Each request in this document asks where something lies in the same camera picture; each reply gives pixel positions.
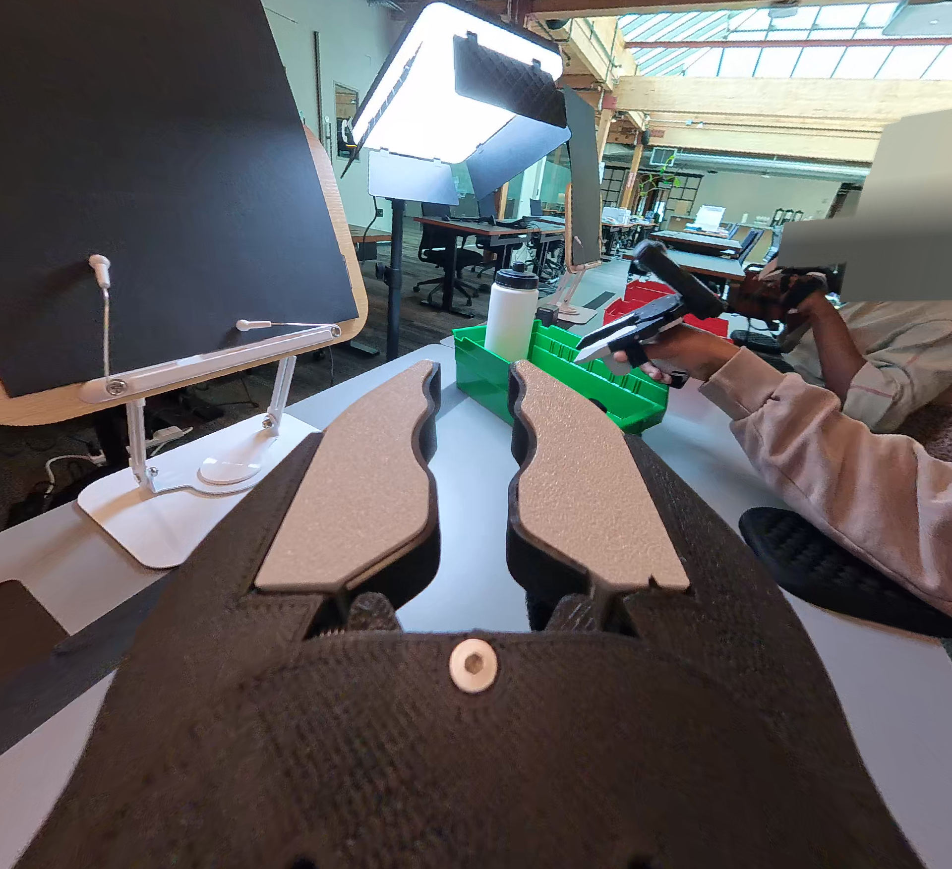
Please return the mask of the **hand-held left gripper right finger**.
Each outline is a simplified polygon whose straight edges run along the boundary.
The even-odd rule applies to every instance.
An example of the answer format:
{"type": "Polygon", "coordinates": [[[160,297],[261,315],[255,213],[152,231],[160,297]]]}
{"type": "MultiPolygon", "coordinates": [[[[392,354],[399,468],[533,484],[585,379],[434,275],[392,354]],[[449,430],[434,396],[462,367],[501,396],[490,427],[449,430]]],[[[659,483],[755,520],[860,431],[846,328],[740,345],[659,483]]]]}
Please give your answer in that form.
{"type": "Polygon", "coordinates": [[[527,360],[509,368],[511,451],[506,563],[528,597],[609,602],[690,580],[623,431],[582,394],[527,360]]]}

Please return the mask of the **dark tilted board on stand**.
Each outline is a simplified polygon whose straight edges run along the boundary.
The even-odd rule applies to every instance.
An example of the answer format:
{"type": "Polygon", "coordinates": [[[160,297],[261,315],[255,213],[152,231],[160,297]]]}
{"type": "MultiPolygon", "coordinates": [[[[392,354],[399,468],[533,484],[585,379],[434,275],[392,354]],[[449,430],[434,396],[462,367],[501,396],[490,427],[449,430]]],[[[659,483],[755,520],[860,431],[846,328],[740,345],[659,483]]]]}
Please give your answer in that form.
{"type": "Polygon", "coordinates": [[[601,265],[601,180],[593,108],[565,87],[570,183],[565,196],[565,273],[551,297],[556,319],[586,325],[595,310],[573,300],[586,271],[601,265]]]}

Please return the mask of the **black light stand pole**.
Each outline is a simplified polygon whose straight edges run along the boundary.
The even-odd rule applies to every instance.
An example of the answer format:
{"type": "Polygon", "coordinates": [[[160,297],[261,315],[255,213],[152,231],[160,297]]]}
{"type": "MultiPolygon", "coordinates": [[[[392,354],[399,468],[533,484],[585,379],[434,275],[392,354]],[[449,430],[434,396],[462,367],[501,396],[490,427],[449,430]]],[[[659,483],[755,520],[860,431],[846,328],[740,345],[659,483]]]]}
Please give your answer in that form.
{"type": "Polygon", "coordinates": [[[390,249],[387,265],[378,265],[377,276],[387,286],[387,362],[396,360],[400,344],[400,314],[403,288],[404,215],[406,202],[391,198],[390,249]]]}

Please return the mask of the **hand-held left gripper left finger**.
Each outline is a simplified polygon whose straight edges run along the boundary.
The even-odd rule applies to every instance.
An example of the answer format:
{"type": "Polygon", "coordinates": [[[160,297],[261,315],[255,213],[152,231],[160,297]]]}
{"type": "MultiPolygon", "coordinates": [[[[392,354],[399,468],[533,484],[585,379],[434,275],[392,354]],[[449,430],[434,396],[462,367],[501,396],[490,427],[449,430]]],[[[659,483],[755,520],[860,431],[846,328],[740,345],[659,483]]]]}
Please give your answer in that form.
{"type": "Polygon", "coordinates": [[[323,431],[256,575],[267,593],[337,601],[383,594],[398,609],[434,579],[441,557],[429,463],[441,367],[421,360],[323,431]]]}

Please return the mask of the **black board with wooden rim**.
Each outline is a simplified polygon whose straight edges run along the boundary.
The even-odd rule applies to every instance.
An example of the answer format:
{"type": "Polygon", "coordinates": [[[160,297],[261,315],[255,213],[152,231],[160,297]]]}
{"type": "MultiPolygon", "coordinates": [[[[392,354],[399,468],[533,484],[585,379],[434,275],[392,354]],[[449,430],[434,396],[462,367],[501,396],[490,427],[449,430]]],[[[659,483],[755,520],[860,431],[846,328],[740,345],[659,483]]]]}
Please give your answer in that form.
{"type": "Polygon", "coordinates": [[[2,0],[2,425],[345,342],[366,316],[260,0],[2,0]]]}

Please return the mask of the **green potted plant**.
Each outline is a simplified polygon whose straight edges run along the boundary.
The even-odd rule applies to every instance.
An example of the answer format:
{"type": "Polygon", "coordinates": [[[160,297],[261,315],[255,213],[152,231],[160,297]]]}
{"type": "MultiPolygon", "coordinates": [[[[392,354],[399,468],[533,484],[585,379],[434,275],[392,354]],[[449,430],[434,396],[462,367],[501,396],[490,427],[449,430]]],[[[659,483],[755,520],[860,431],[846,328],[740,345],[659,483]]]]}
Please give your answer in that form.
{"type": "Polygon", "coordinates": [[[680,200],[683,183],[676,171],[676,149],[652,149],[648,168],[641,176],[638,208],[642,216],[664,216],[671,200],[680,200]]]}

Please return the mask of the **person's right hand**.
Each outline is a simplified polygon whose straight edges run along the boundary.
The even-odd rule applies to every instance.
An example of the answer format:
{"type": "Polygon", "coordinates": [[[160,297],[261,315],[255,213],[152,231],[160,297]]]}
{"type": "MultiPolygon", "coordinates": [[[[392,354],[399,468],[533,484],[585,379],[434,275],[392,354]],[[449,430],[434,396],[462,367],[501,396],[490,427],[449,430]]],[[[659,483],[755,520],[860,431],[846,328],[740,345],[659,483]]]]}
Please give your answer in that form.
{"type": "Polygon", "coordinates": [[[645,349],[648,359],[640,370],[667,386],[681,374],[704,383],[740,351],[729,339],[684,325],[661,332],[645,349]]]}

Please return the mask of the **black mesh office chair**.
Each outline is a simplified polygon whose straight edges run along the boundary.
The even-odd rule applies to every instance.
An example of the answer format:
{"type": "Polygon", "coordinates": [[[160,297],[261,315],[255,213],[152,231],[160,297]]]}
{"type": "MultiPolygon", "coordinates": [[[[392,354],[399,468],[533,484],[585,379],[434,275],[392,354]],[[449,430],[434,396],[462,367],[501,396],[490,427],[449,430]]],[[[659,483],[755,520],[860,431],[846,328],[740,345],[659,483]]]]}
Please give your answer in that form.
{"type": "Polygon", "coordinates": [[[744,542],[779,587],[840,615],[939,639],[951,619],[842,549],[789,510],[753,507],[739,519],[744,542]]]}

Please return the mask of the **studio light panel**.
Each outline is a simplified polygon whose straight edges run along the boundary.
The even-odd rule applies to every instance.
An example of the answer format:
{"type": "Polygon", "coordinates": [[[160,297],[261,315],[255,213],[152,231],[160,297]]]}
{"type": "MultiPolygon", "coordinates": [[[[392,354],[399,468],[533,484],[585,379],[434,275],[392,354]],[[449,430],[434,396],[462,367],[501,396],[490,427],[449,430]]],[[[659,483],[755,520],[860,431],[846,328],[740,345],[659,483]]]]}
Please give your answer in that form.
{"type": "Polygon", "coordinates": [[[405,29],[351,124],[367,191],[456,206],[453,167],[482,200],[571,137],[556,45],[482,11],[431,0],[405,29]]]}

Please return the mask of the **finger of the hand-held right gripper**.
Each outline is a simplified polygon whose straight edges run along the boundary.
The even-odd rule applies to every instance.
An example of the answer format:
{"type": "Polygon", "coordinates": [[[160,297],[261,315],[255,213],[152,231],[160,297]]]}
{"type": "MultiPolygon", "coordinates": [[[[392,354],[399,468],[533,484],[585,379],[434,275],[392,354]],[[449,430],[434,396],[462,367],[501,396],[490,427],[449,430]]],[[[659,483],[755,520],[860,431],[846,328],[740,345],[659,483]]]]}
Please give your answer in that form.
{"type": "Polygon", "coordinates": [[[639,313],[630,313],[623,318],[603,325],[589,332],[581,340],[577,352],[591,349],[608,348],[612,343],[621,349],[642,342],[642,337],[651,333],[651,317],[639,313]]]}
{"type": "Polygon", "coordinates": [[[639,341],[634,337],[601,338],[595,340],[584,338],[576,352],[574,363],[583,364],[595,360],[618,363],[614,359],[616,353],[624,353],[626,358],[625,362],[628,365],[638,365],[639,341]]]}

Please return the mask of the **ceiling projector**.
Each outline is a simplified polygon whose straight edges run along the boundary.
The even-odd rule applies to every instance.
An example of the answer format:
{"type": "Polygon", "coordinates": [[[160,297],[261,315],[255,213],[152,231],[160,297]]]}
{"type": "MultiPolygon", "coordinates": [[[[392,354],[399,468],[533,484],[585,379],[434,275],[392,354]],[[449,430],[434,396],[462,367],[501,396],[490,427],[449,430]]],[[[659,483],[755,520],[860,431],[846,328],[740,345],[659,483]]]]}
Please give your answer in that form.
{"type": "Polygon", "coordinates": [[[951,36],[951,0],[900,0],[883,27],[884,38],[951,36]]]}

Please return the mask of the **dark top work table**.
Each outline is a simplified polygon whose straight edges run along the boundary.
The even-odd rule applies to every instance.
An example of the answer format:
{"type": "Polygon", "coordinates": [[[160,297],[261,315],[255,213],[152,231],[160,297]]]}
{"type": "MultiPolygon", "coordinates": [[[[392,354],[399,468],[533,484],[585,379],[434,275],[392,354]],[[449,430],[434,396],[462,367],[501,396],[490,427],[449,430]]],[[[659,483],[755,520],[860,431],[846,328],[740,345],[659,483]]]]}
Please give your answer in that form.
{"type": "MultiPolygon", "coordinates": [[[[664,245],[664,252],[671,257],[681,268],[690,271],[698,279],[712,278],[724,280],[729,283],[740,283],[744,280],[744,268],[737,260],[725,259],[714,255],[698,254],[688,251],[681,251],[664,245]]],[[[626,250],[621,254],[621,260],[629,263],[630,271],[643,279],[653,279],[663,281],[660,276],[646,272],[639,267],[634,257],[633,249],[626,250]]]]}

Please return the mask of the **red open-front bin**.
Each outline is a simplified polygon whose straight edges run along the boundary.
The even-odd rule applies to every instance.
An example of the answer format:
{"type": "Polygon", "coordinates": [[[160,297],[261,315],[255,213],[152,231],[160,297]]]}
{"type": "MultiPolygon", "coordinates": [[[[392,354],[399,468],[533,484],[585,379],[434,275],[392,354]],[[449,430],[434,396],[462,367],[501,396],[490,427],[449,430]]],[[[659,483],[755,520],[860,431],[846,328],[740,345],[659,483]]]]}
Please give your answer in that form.
{"type": "MultiPolygon", "coordinates": [[[[636,312],[648,303],[659,300],[660,295],[638,296],[633,301],[626,300],[624,297],[612,301],[603,312],[602,324],[607,327],[621,319],[636,312]]],[[[720,318],[697,318],[694,315],[686,314],[683,318],[684,324],[693,328],[699,328],[714,336],[726,339],[729,334],[729,322],[723,317],[720,318]]]]}

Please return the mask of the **white bottle with black cap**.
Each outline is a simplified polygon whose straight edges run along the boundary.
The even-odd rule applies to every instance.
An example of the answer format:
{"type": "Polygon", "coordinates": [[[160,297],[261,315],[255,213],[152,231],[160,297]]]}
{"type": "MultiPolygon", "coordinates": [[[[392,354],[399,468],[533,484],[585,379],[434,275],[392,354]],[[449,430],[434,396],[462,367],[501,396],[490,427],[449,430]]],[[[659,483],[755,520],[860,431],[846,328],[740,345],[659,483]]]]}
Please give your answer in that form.
{"type": "Polygon", "coordinates": [[[525,359],[538,305],[539,278],[524,262],[498,271],[490,290],[484,348],[508,363],[525,359]]]}

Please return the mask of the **green plastic bin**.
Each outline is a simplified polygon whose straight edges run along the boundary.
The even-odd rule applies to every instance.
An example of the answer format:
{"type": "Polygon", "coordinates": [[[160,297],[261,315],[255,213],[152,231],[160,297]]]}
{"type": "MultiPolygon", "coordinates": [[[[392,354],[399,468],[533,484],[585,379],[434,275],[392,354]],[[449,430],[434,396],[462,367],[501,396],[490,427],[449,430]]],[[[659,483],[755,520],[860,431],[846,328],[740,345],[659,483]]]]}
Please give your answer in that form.
{"type": "MultiPolygon", "coordinates": [[[[485,326],[453,331],[456,385],[479,405],[508,424],[510,363],[484,347],[485,326]]],[[[639,370],[615,376],[601,361],[574,362],[581,338],[565,329],[532,327],[530,363],[598,405],[626,434],[641,434],[661,422],[668,388],[649,380],[639,370]]]]}

